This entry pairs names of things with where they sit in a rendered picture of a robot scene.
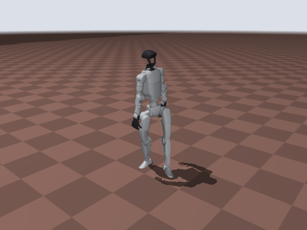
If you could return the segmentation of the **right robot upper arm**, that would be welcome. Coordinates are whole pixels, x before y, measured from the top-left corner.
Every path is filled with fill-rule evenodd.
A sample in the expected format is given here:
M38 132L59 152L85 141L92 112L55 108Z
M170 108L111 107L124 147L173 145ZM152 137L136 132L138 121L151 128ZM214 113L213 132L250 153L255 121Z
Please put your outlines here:
M144 95L142 94L142 91L143 91L144 83L146 82L146 73L141 73L137 75L136 82L137 82L136 96L139 95L140 102L142 102L145 99Z

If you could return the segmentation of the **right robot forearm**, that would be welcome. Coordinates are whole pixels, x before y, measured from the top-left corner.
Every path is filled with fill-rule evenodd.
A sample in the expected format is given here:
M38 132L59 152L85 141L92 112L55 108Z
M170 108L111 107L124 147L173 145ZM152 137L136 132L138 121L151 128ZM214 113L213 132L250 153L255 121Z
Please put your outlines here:
M140 96L137 95L135 99L135 111L133 118L137 119L138 115L141 114L141 107L142 107L142 102L140 102Z

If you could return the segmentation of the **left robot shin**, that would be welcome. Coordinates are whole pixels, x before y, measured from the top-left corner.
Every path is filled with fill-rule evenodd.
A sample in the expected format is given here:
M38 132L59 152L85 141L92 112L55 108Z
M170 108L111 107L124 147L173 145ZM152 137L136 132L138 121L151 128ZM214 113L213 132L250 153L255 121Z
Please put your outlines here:
M166 144L162 145L163 148L163 154L165 157L165 167L167 166L170 168L170 156L171 156L171 142L170 140L166 141Z

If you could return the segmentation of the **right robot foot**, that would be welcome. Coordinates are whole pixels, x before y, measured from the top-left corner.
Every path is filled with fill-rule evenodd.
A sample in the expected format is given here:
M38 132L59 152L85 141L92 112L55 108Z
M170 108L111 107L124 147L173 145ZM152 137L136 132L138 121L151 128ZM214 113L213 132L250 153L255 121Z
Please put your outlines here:
M147 162L147 161L144 161L144 162L139 166L139 168L140 168L140 169L145 168L145 167L147 167L148 165L150 165L151 163L153 163L153 162L152 162L152 159L149 159L148 162Z

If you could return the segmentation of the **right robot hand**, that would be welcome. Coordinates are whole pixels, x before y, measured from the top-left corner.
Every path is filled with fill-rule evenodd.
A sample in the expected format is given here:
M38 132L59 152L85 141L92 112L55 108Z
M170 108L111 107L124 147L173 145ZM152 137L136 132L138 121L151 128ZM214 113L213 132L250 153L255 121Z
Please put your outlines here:
M140 118L140 115L138 115L137 119L133 118L132 125L131 125L133 128L138 129L138 130L139 130L138 126L142 128L139 125L139 118Z

